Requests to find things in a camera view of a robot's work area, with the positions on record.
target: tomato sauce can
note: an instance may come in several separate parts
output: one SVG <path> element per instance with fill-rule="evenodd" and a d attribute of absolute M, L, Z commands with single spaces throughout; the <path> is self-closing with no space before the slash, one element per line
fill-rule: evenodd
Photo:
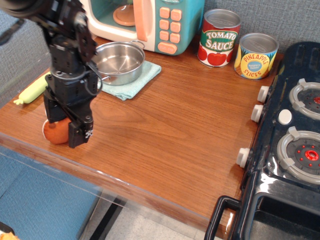
<path fill-rule="evenodd" d="M 264 33 L 248 33 L 241 37 L 234 70 L 247 79 L 263 79 L 269 75 L 279 43 Z"/>
<path fill-rule="evenodd" d="M 204 14 L 198 50 L 199 60 L 213 67 L 227 65 L 234 50 L 241 18 L 233 11 L 212 9 Z"/>

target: toy stove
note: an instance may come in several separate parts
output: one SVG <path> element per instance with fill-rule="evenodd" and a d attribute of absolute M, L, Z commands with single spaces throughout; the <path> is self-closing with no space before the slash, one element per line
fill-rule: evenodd
<path fill-rule="evenodd" d="M 213 240 L 224 209 L 236 214 L 228 239 L 320 239 L 320 43 L 288 48 L 251 119 L 252 147 L 239 151 L 242 196 L 219 198 L 206 232 Z"/>

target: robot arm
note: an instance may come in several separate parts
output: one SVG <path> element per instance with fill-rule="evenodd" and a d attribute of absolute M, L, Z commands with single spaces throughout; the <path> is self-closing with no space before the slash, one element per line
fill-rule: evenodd
<path fill-rule="evenodd" d="M 96 42 L 82 4 L 78 0 L 0 0 L 0 9 L 42 28 L 52 60 L 44 92 L 47 118 L 50 123 L 71 119 L 71 148 L 87 143 L 94 123 L 90 103 L 101 89 L 99 73 L 91 61 Z"/>

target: toy banana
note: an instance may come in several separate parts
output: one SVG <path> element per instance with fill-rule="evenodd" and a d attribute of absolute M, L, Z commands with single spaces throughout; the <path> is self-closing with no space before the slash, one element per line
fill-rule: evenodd
<path fill-rule="evenodd" d="M 23 90 L 19 98 L 17 100 L 14 100 L 13 102 L 17 105 L 19 104 L 29 104 L 33 100 L 35 100 L 37 97 L 39 97 L 48 86 L 48 83 L 46 82 L 46 75 L 39 77 L 37 80 L 35 80 L 30 86 L 28 86 L 25 90 Z"/>

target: red burner light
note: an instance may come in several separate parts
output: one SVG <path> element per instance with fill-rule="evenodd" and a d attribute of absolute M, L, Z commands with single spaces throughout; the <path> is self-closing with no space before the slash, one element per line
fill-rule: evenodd
<path fill-rule="evenodd" d="M 316 96 L 313 101 L 316 103 L 316 104 L 320 104 L 320 96 Z"/>
<path fill-rule="evenodd" d="M 305 151 L 305 156 L 310 161 L 317 161 L 319 159 L 319 154 L 313 150 Z"/>

